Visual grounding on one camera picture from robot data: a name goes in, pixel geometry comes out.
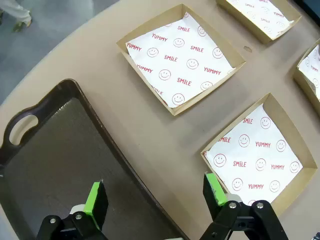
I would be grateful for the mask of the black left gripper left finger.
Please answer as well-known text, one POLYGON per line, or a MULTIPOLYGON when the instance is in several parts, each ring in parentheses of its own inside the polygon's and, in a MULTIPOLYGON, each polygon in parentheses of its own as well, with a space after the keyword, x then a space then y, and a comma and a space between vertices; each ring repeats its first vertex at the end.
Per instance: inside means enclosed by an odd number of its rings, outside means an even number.
POLYGON ((102 228, 108 210, 108 197, 103 181, 94 182, 85 204, 74 206, 62 219, 46 216, 39 228, 37 240, 106 240, 102 228))

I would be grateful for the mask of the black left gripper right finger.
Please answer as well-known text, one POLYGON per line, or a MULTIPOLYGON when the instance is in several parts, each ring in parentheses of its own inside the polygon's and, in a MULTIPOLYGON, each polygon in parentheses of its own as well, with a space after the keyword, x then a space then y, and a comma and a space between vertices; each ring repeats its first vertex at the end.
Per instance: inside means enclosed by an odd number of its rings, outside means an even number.
POLYGON ((268 201, 243 203, 237 194, 224 192, 214 173, 204 175, 202 192, 212 218, 202 240, 228 240, 233 232, 244 232, 249 240, 284 239, 284 228, 268 201))

